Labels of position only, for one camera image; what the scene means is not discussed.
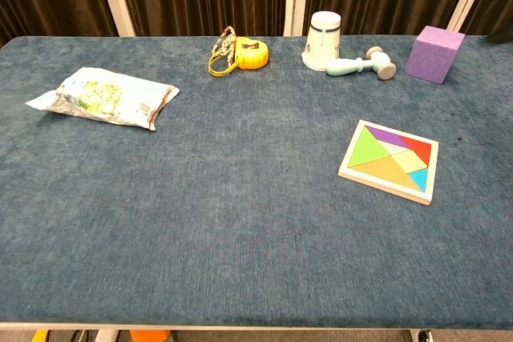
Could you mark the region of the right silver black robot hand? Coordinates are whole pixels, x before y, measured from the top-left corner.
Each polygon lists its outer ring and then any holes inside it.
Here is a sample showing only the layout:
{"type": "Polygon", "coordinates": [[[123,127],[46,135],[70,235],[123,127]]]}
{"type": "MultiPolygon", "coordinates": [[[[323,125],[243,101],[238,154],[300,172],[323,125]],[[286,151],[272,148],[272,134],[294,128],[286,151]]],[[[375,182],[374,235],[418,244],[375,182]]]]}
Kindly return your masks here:
{"type": "Polygon", "coordinates": [[[494,30],[486,36],[486,40],[497,44],[511,42],[513,40],[513,24],[510,23],[504,27],[494,30]]]}

